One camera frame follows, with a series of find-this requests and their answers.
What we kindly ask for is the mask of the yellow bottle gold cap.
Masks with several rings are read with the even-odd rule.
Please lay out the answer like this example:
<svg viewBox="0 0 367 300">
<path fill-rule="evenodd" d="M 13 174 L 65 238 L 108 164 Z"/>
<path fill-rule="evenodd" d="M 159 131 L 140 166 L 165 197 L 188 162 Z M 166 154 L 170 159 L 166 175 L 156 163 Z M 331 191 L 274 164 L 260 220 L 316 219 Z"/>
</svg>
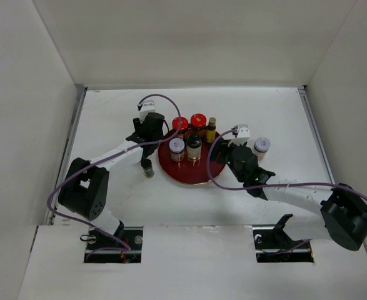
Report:
<svg viewBox="0 0 367 300">
<path fill-rule="evenodd" d="M 216 118 L 209 118 L 208 126 L 206 128 L 205 140 L 207 143 L 213 143 L 216 138 Z"/>
</svg>

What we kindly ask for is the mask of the black cap white bottle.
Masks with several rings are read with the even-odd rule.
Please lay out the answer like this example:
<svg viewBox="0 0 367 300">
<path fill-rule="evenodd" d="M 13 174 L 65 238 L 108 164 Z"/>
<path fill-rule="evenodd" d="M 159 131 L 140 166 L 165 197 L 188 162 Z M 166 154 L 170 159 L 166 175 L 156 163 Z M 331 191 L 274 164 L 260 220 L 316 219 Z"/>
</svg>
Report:
<svg viewBox="0 0 367 300">
<path fill-rule="evenodd" d="M 201 157 L 202 140 L 196 133 L 191 133 L 186 139 L 186 157 L 190 161 L 197 161 Z"/>
</svg>

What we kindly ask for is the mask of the red lid jar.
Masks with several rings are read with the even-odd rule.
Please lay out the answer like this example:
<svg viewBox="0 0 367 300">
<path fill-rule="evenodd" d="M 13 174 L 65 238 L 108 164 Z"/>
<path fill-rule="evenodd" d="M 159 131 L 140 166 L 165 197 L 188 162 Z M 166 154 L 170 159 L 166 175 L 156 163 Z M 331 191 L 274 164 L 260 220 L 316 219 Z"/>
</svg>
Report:
<svg viewBox="0 0 367 300">
<path fill-rule="evenodd" d="M 173 131 L 176 131 L 175 138 L 180 138 L 183 141 L 187 139 L 189 122 L 185 117 L 176 117 L 172 121 Z"/>
<path fill-rule="evenodd" d="M 197 134 L 200 138 L 204 138 L 207 126 L 206 116 L 201 113 L 193 114 L 190 118 L 190 126 L 192 133 Z"/>
</svg>

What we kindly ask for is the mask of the white lid jar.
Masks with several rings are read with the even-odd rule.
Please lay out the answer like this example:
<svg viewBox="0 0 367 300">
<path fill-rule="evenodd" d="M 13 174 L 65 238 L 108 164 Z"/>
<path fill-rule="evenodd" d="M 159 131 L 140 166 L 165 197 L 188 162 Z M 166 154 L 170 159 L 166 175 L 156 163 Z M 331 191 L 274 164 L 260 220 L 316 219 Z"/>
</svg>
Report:
<svg viewBox="0 0 367 300">
<path fill-rule="evenodd" d="M 271 147 L 271 142 L 266 137 L 258 137 L 253 144 L 254 154 L 258 159 L 263 159 Z"/>
<path fill-rule="evenodd" d="M 184 159 L 186 146 L 181 138 L 173 138 L 169 142 L 169 153 L 172 161 L 179 163 Z"/>
</svg>

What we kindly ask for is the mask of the black pepper shaker front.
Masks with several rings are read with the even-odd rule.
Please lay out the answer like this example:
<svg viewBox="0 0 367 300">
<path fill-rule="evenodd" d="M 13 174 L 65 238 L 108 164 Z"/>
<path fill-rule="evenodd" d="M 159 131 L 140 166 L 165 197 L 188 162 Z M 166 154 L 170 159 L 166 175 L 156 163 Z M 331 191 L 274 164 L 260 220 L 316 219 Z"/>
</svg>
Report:
<svg viewBox="0 0 367 300">
<path fill-rule="evenodd" d="M 146 158 L 141 161 L 141 167 L 143 169 L 144 175 L 147 178 L 152 178 L 154 176 L 153 164 L 150 159 Z"/>
</svg>

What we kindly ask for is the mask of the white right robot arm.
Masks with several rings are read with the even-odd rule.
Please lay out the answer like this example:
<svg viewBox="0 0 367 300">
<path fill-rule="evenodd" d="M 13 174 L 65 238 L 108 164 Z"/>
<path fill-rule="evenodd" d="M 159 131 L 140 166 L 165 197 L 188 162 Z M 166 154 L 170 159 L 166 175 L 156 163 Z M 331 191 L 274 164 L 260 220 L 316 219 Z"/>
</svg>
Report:
<svg viewBox="0 0 367 300">
<path fill-rule="evenodd" d="M 238 139 L 217 137 L 207 162 L 225 163 L 240 188 L 254 198 L 304 209 L 311 217 L 285 214 L 274 225 L 273 240 L 288 247 L 300 240 L 330 239 L 350 251 L 357 251 L 367 237 L 367 197 L 345 184 L 328 182 L 295 183 L 261 168 L 258 158 Z"/>
</svg>

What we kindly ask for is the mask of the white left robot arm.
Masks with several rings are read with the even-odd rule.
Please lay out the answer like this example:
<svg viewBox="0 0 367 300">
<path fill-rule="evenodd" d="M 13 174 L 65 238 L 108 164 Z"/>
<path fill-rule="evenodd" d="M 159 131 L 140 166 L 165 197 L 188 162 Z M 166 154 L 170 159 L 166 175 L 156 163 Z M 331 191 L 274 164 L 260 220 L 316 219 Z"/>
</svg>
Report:
<svg viewBox="0 0 367 300">
<path fill-rule="evenodd" d="M 113 150 L 96 158 L 101 161 L 109 156 L 112 159 L 93 166 L 66 183 L 60 190 L 58 203 L 69 211 L 81 216 L 90 226 L 100 229 L 102 242 L 110 249 L 117 249 L 123 243 L 124 224 L 106 207 L 111 169 L 125 169 L 139 163 L 147 177 L 154 175 L 153 165 L 148 158 L 158 148 L 164 137 L 164 116 L 150 112 L 141 121 L 133 119 L 134 132 Z"/>
</svg>

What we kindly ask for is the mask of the round red tray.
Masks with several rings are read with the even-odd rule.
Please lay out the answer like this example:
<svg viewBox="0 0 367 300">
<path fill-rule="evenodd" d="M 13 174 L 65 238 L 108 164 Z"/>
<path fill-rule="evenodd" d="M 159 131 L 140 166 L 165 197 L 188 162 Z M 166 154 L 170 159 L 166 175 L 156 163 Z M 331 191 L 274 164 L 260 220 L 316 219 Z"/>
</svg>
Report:
<svg viewBox="0 0 367 300">
<path fill-rule="evenodd" d="M 186 157 L 181 162 L 172 161 L 169 153 L 169 142 L 163 142 L 158 147 L 158 161 L 161 169 L 172 179 L 183 184 L 204 184 L 210 181 L 207 169 L 207 158 L 210 144 L 202 139 L 201 157 L 190 161 Z"/>
</svg>

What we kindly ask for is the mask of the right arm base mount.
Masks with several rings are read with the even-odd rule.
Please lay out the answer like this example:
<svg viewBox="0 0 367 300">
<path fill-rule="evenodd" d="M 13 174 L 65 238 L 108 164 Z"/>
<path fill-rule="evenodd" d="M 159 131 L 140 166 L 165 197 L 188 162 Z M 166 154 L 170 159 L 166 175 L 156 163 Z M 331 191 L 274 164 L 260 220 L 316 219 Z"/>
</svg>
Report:
<svg viewBox="0 0 367 300">
<path fill-rule="evenodd" d="M 292 214 L 285 214 L 275 225 L 253 227 L 258 263 L 314 263 L 310 239 L 295 241 L 284 232 L 292 217 Z"/>
</svg>

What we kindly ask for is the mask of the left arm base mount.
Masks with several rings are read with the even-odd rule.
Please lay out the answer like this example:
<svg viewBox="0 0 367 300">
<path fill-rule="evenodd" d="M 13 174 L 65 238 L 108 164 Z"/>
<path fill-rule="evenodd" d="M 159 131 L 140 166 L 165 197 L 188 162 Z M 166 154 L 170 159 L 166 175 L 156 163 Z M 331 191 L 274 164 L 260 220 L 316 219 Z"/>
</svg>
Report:
<svg viewBox="0 0 367 300">
<path fill-rule="evenodd" d="M 89 264 L 137 264 L 141 262 L 143 248 L 143 227 L 126 227 L 120 242 L 100 234 L 90 228 L 87 234 L 79 237 L 86 243 L 84 263 Z"/>
</svg>

